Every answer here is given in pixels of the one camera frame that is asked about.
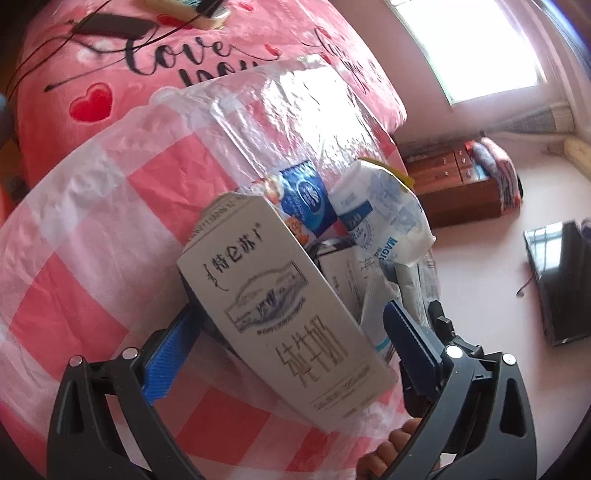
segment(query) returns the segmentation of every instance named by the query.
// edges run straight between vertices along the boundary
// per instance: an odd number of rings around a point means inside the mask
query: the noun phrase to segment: white floor
[[[439,229],[433,251],[443,307],[458,335],[486,353],[517,357],[534,415],[540,476],[591,404],[591,338],[557,349],[545,344],[535,284],[524,298],[515,296],[531,276],[522,233],[591,217],[591,182],[567,160],[542,154],[544,144],[498,143],[521,177],[521,212]]]

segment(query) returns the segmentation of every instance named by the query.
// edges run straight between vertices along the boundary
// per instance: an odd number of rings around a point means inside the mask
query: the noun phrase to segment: drawer
[[[476,181],[487,180],[490,178],[482,168],[473,166],[470,168],[461,168],[460,174],[462,175],[462,182],[474,183]]]
[[[413,178],[415,180],[414,191],[417,195],[449,189],[462,184],[462,177],[455,165],[452,168],[434,168]]]
[[[426,158],[425,160],[418,160],[407,165],[408,175],[414,178],[415,174],[430,170],[432,168],[451,166],[455,164],[456,157],[453,152],[437,155],[436,157]]]
[[[464,168],[472,168],[472,159],[465,148],[457,148],[454,150],[456,155],[456,162],[457,166],[460,167],[461,170]]]
[[[478,178],[478,172],[472,167],[460,168],[460,174],[462,175],[462,182],[464,183],[472,183],[480,180]]]

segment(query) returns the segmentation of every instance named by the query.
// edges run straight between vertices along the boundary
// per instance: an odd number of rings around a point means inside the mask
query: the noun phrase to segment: sunlight
[[[391,0],[451,103],[544,82],[529,41],[495,0]]]

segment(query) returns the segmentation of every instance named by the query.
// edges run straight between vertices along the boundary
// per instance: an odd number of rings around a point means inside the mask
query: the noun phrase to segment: grocery item
[[[269,175],[239,191],[265,196],[304,247],[337,221],[326,187],[310,160]]]
[[[396,278],[402,295],[402,305],[406,311],[419,325],[430,327],[426,310],[428,303],[423,297],[423,289],[421,288],[421,270],[425,272],[425,269],[420,268],[419,265],[407,267],[397,264]]]
[[[416,265],[435,241],[417,197],[378,165],[355,161],[329,199],[357,245],[386,267]]]
[[[372,270],[367,280],[363,301],[361,330],[386,361],[390,361],[394,350],[384,329],[384,307],[392,300],[402,300],[398,285],[386,280],[380,270]]]
[[[378,259],[345,239],[321,244],[317,260],[326,281],[360,322],[369,274],[374,270],[381,273]]]
[[[394,385],[264,197],[216,199],[177,264],[232,349],[321,429],[334,430]]]

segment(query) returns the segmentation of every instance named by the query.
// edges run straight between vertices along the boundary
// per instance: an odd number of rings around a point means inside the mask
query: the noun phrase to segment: finger
[[[412,435],[418,428],[422,419],[410,419],[404,425],[402,425],[402,431]]]
[[[392,465],[392,462],[396,460],[398,456],[398,452],[394,445],[391,442],[383,442],[381,443],[378,448],[376,448],[375,453],[384,461],[384,463],[388,466]]]
[[[381,476],[386,471],[388,465],[378,456],[377,453],[371,452],[363,455],[357,462],[357,479],[369,480],[370,472],[375,476]]]
[[[402,452],[402,449],[410,440],[410,435],[402,430],[394,430],[390,433],[388,440],[392,442],[398,452]]]

